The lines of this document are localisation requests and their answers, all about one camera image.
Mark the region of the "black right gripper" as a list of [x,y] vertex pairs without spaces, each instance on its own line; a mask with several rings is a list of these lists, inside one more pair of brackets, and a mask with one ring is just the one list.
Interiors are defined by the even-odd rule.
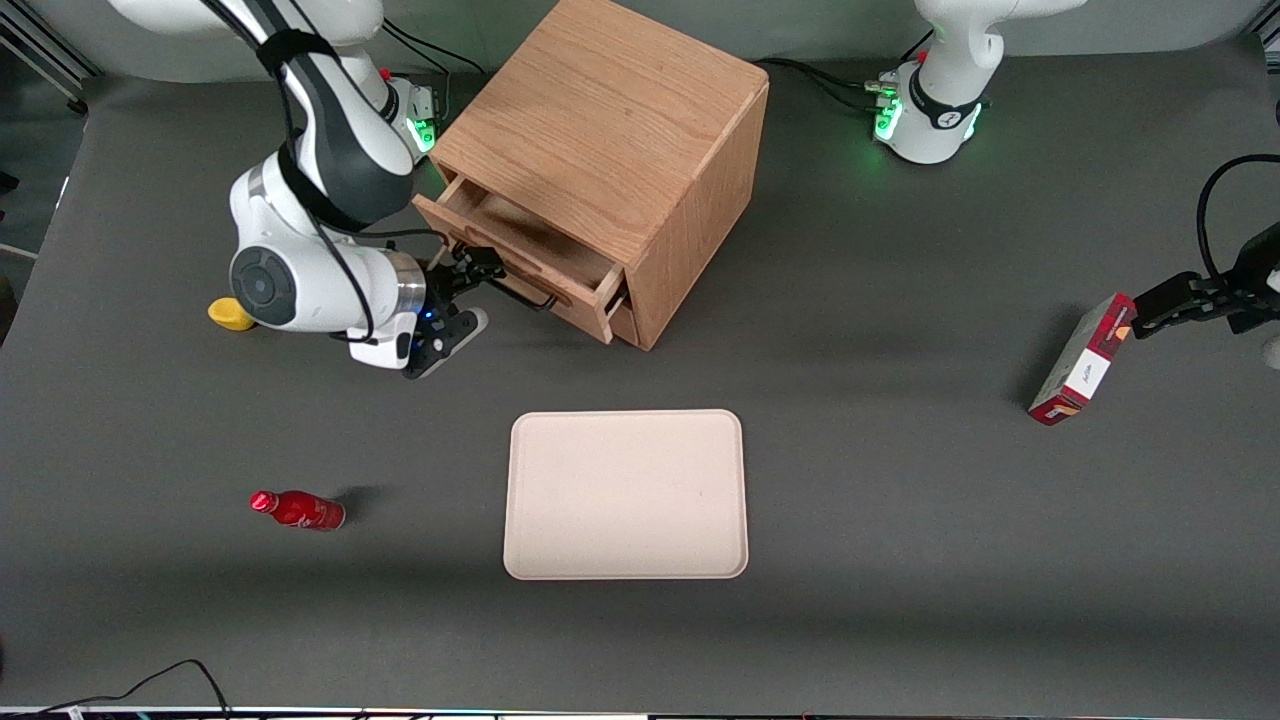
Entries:
[[490,281],[506,278],[506,265],[493,247],[454,246],[454,261],[424,268],[428,299],[424,304],[425,333],[470,333],[474,315],[461,311],[454,300]]

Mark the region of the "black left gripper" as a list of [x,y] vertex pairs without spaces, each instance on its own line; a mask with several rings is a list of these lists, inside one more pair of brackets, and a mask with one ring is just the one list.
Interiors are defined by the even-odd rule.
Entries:
[[1196,272],[1180,272],[1134,299],[1134,337],[1188,322],[1228,319],[1233,334],[1244,334],[1279,319],[1279,223],[1247,241],[1234,265],[1215,283]]

